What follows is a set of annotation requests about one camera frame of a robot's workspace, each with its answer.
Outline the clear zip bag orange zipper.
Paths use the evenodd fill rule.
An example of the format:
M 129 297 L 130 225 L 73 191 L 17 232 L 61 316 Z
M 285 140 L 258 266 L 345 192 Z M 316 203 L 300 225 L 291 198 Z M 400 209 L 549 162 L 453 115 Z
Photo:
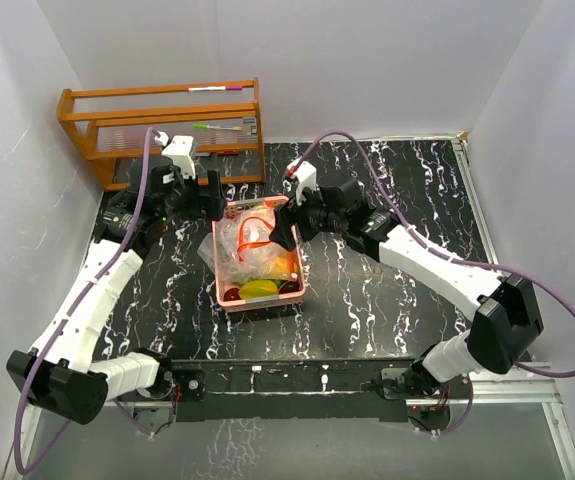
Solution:
M 263 202 L 216 224 L 215 237 L 226 255 L 218 264 L 225 277 L 234 283 L 268 279 L 265 277 L 268 264 L 275 257 L 286 255 L 293 257 L 298 273 L 294 253 L 269 240 L 274 222 L 274 209 Z

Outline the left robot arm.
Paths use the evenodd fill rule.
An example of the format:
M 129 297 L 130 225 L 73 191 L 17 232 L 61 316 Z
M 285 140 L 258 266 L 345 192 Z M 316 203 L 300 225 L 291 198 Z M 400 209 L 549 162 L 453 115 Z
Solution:
M 106 402 L 124 394 L 142 390 L 153 399 L 167 396 L 174 376 L 163 355 L 139 348 L 96 361 L 93 353 L 123 289 L 162 236 L 165 221 L 171 216 L 220 220 L 226 205 L 218 171 L 208 171 L 206 184 L 200 184 L 182 177 L 173 165 L 150 168 L 145 191 L 132 185 L 113 195 L 61 308 L 28 351 L 15 350 L 7 361 L 6 370 L 21 393 L 17 412 L 32 405 L 85 425 Z

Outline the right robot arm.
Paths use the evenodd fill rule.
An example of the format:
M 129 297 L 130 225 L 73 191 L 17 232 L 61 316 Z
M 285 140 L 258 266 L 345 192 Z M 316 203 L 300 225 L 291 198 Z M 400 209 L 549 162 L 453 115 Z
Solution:
M 366 384 L 383 398 L 433 397 L 463 374 L 505 374 L 544 329 L 530 281 L 465 266 L 430 243 L 419 244 L 396 214 L 372 206 L 354 180 L 305 189 L 276 207 L 274 218 L 269 239 L 285 250 L 320 232 L 337 233 L 354 251 L 410 275 L 470 320 L 468 330 L 430 346 L 401 373 L 382 372 Z

